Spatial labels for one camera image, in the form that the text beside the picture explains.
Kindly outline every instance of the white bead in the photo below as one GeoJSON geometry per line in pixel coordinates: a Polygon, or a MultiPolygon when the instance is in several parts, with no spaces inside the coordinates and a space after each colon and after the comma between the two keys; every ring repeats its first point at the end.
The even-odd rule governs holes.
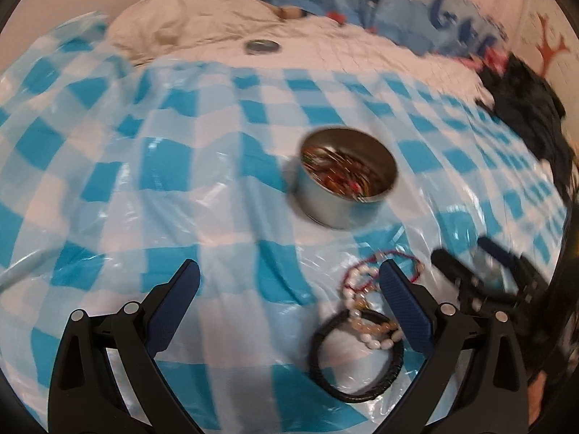
{"type": "Polygon", "coordinates": [[[384,350],[392,349],[394,347],[394,342],[391,339],[385,339],[382,341],[382,344],[380,344],[380,347],[384,350]]]}
{"type": "Polygon", "coordinates": [[[396,330],[394,333],[392,333],[391,339],[393,342],[401,341],[402,338],[404,338],[404,333],[402,330],[396,330]]]}
{"type": "Polygon", "coordinates": [[[373,339],[372,341],[368,341],[366,346],[368,346],[370,349],[380,349],[380,341],[373,339]]]}
{"type": "Polygon", "coordinates": [[[354,281],[360,279],[360,271],[357,268],[351,269],[348,273],[348,277],[354,281]]]}

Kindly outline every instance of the black braided bracelet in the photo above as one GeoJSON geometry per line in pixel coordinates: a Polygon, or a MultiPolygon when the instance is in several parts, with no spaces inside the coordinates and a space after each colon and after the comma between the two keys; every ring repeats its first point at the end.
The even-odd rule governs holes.
{"type": "MultiPolygon", "coordinates": [[[[362,318],[371,321],[372,323],[388,323],[390,320],[381,313],[375,312],[374,310],[362,310],[362,318]]],[[[390,385],[396,380],[400,371],[402,370],[402,364],[404,362],[404,344],[402,341],[398,341],[392,347],[392,358],[390,359],[390,365],[388,370],[382,375],[372,388],[363,393],[358,393],[351,395],[349,393],[343,393],[332,384],[330,384],[324,377],[322,370],[320,369],[320,348],[324,340],[328,337],[329,333],[334,331],[338,326],[348,321],[350,317],[350,311],[344,310],[332,319],[324,323],[312,337],[312,345],[310,347],[310,353],[308,355],[308,365],[310,367],[310,378],[323,390],[328,392],[331,396],[337,400],[343,401],[344,403],[364,403],[365,401],[370,401],[376,399],[378,396],[383,394],[386,390],[390,388],[390,385]]]]}

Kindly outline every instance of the wrinkled plastic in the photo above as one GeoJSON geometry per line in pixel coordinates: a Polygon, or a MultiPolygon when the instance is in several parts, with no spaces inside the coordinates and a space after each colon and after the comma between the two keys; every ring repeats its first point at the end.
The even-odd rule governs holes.
{"type": "MultiPolygon", "coordinates": [[[[341,403],[306,375],[309,339],[341,307],[342,275],[359,259],[393,248],[415,255],[427,267],[419,283],[438,301],[456,301],[430,253],[446,246],[474,265],[477,236],[493,230],[504,247],[552,275],[565,208],[522,141],[475,106],[389,74],[252,71],[168,58],[135,71],[103,42],[104,30],[99,15],[76,18],[0,78],[2,370],[42,424],[69,314],[106,314],[142,300],[186,258],[199,262],[202,285],[156,361],[203,429],[233,433],[372,432],[400,400],[423,362],[409,348],[396,382],[368,403],[341,403]],[[288,83],[306,94],[294,95],[288,83]],[[387,204],[363,229],[325,229],[291,194],[297,146],[311,129],[294,96],[320,102],[313,84],[346,125],[374,135],[398,163],[387,204]],[[372,94],[361,98],[364,86],[372,94]],[[267,123],[248,121],[262,115],[247,102],[257,96],[267,123]],[[380,115],[384,106],[396,116],[380,115]],[[500,160],[497,136],[531,167],[490,168],[487,158],[500,160]],[[441,169],[411,168],[403,141],[427,145],[441,169]],[[525,199],[535,184],[545,188],[542,201],[525,199]],[[504,205],[513,193],[520,210],[504,205]],[[489,204],[502,208],[489,215],[489,204]]],[[[424,150],[414,154],[430,159],[424,150]]],[[[400,266],[410,274],[408,261],[400,266]]],[[[370,300],[389,314],[380,295],[370,300]]],[[[387,357],[337,330],[322,366],[341,390],[354,391],[387,357]]],[[[144,419],[118,355],[111,359],[128,408],[144,419]]],[[[452,380],[433,419],[448,410],[456,387],[452,380]]]]}

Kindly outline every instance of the bed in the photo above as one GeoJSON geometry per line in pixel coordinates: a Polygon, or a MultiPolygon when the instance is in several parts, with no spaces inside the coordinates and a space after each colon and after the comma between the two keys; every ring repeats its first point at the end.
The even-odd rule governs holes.
{"type": "MultiPolygon", "coordinates": [[[[543,64],[537,71],[572,117],[575,99],[561,90],[577,73],[568,55],[577,37],[554,1],[517,4],[525,16],[506,17],[505,47],[543,64]],[[545,59],[549,24],[564,36],[545,59]],[[537,59],[529,48],[540,29],[537,59]]],[[[27,409],[46,425],[51,365],[72,310],[140,300],[194,258],[201,295],[156,361],[201,427],[374,430],[422,359],[408,348],[395,386],[355,408],[309,381],[308,338],[338,308],[344,269],[384,248],[428,262],[441,245],[473,264],[473,240],[490,234],[550,278],[564,246],[567,206],[550,169],[476,106],[493,99],[448,56],[463,53],[446,55],[417,56],[339,18],[282,21],[259,0],[143,0],[110,26],[88,14],[38,39],[0,80],[0,348],[27,409]],[[282,50],[248,55],[251,39],[282,50]],[[340,123],[379,138],[402,171],[378,221],[354,232],[311,223],[287,194],[300,138],[340,123]]],[[[456,298],[432,268],[422,284],[439,301],[456,298]]],[[[328,345],[326,369],[351,390],[383,358],[347,334],[328,345]]],[[[452,403],[451,385],[432,420],[452,403]]],[[[123,397],[142,418],[134,396],[123,397]]]]}

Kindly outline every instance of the stainless steel pot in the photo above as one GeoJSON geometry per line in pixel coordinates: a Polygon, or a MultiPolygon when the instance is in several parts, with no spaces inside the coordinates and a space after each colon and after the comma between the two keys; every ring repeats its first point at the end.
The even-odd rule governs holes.
{"type": "Polygon", "coordinates": [[[378,213],[392,189],[398,169],[392,154],[370,135],[348,127],[331,127],[310,133],[300,146],[296,199],[302,210],[316,222],[334,229],[351,229],[369,223],[378,213]],[[330,191],[316,181],[303,165],[303,154],[310,147],[344,152],[369,166],[386,185],[378,195],[352,199],[330,191]]]}

